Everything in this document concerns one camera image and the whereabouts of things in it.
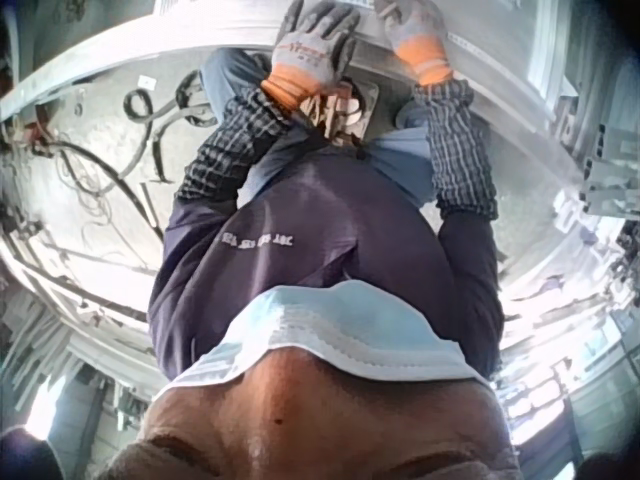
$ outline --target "wiring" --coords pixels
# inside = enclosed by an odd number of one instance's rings
[[[154,160],[154,166],[158,181],[161,183],[169,183],[164,173],[164,166],[162,163],[161,155],[161,139],[170,125],[176,121],[184,118],[191,125],[199,128],[212,127],[216,124],[214,117],[203,118],[208,112],[211,112],[209,104],[200,104],[190,106],[190,99],[195,93],[202,91],[202,85],[196,82],[198,79],[198,71],[192,71],[181,82],[176,89],[175,97],[162,106],[157,112],[153,111],[153,103],[149,94],[142,89],[137,89],[129,92],[123,100],[123,109],[127,118],[137,124],[145,126],[142,139],[134,153],[133,157],[127,164],[127,166],[121,171],[117,172],[111,165],[98,157],[93,152],[87,150],[84,147],[76,145],[69,139],[64,139],[62,135],[54,137],[46,128],[43,127],[38,117],[38,126],[43,134],[44,141],[42,142],[42,149],[34,148],[33,153],[40,156],[52,158],[53,156],[59,156],[62,159],[66,173],[69,179],[73,183],[74,188],[80,192],[91,197],[91,201],[96,203],[96,206],[100,206],[99,210],[104,211],[104,199],[105,195],[114,188],[118,188],[127,199],[131,202],[138,214],[144,219],[145,223],[153,230],[155,235],[162,241],[164,235],[158,225],[156,225],[153,219],[148,217],[147,211],[141,203],[140,199],[136,196],[133,190],[129,187],[125,181],[126,177],[135,170],[149,145],[151,139],[151,152]],[[133,107],[133,102],[138,99],[142,104],[142,111],[138,112]],[[166,116],[175,108],[178,111],[171,115],[153,134],[153,122]],[[78,175],[76,168],[71,164],[69,159],[70,155],[74,155],[76,158],[89,162],[95,165],[106,177],[110,180],[110,183],[105,187],[98,187],[96,182],[89,180],[89,177],[85,175]],[[89,207],[87,199],[78,197],[79,201],[83,205],[83,208],[92,210]]]

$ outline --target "black wire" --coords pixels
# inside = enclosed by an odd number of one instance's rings
[[[41,130],[44,136],[47,138],[47,142],[45,144],[50,150],[53,150],[60,154],[64,166],[69,174],[69,177],[73,181],[75,187],[94,199],[102,199],[104,195],[113,190],[114,188],[120,189],[125,196],[129,199],[129,201],[133,204],[136,211],[142,216],[144,221],[149,225],[149,227],[154,231],[156,236],[163,241],[164,234],[159,226],[154,225],[151,219],[149,219],[147,212],[135,195],[135,193],[131,190],[129,185],[124,181],[124,179],[136,168],[136,166],[142,160],[144,152],[149,143],[149,138],[151,138],[151,132],[153,128],[154,120],[161,118],[168,114],[175,107],[178,107],[178,112],[173,114],[162,126],[160,126],[157,131],[153,134],[152,138],[152,156],[154,159],[154,165],[156,169],[156,174],[158,179],[162,183],[170,183],[164,174],[164,166],[162,162],[162,154],[160,148],[160,142],[162,136],[169,126],[175,123],[177,120],[184,118],[191,125],[199,128],[212,127],[216,124],[215,117],[211,117],[208,119],[201,118],[203,115],[206,115],[207,112],[211,111],[211,107],[209,104],[201,104],[195,106],[189,106],[189,100],[191,96],[195,93],[202,91],[202,85],[194,84],[195,80],[198,78],[199,73],[197,70],[189,73],[179,84],[176,89],[175,98],[165,104],[160,110],[157,112],[153,112],[153,102],[151,101],[151,97],[149,94],[142,89],[137,89],[129,92],[123,100],[123,109],[127,118],[137,124],[145,125],[145,132],[140,142],[138,148],[136,149],[135,154],[133,155],[129,164],[122,170],[122,172],[117,172],[113,167],[111,167],[107,162],[102,160],[100,157],[95,155],[93,152],[76,145],[70,141],[64,141],[60,139],[54,139],[42,126]],[[143,112],[138,113],[133,108],[134,99],[140,99],[143,106]],[[33,153],[36,155],[43,155],[51,157],[51,154],[48,152],[41,152],[34,148]],[[68,153],[75,154],[76,156],[84,159],[93,165],[97,166],[106,176],[109,178],[111,183],[104,188],[94,189],[90,186],[87,186],[84,182],[86,182],[87,178],[80,178],[77,174],[71,162],[69,160]]]

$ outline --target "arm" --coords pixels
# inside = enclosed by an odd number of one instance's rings
[[[396,54],[419,82],[414,98],[428,113],[433,183],[444,219],[439,240],[459,293],[458,314],[467,322],[459,343],[467,362],[488,377],[499,361],[504,315],[490,223],[498,217],[496,189],[484,144],[471,123],[473,91],[453,79],[442,42],[446,29],[432,2],[414,0],[406,18],[389,0],[376,0],[376,9],[385,15]]]
[[[467,82],[449,80],[416,87],[415,98],[428,112],[433,183],[444,219],[438,237],[460,292],[460,313],[469,319],[461,347],[488,377],[499,360],[504,315],[490,223],[498,217],[496,189],[484,143],[471,123],[473,91]]]
[[[226,112],[225,121],[185,169],[177,201],[237,200],[249,169],[291,126],[289,116],[260,88],[231,100]]]
[[[273,71],[261,88],[229,102],[224,122],[185,169],[165,234],[164,262],[154,285],[150,319],[167,301],[179,301],[222,226],[236,211],[238,190],[249,169],[291,126],[291,112],[307,97],[332,86],[346,69],[359,16],[323,2],[298,28],[302,0],[285,17],[274,50]]]

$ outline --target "gray glove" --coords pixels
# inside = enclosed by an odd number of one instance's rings
[[[450,79],[443,40],[446,29],[442,12],[431,0],[375,0],[378,16],[398,57],[416,73],[420,85]]]
[[[351,7],[324,1],[298,26],[303,0],[295,0],[278,36],[271,75],[262,89],[287,110],[334,86],[344,74],[356,40],[360,14]]]

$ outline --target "work glove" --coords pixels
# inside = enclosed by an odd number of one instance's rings
[[[303,0],[295,0],[282,25],[262,89],[282,107],[295,111],[308,97],[335,86],[346,70],[356,41],[360,14],[352,7],[321,2],[298,25]]]
[[[375,8],[393,50],[413,68],[420,85],[453,78],[442,12],[431,0],[375,0]]]

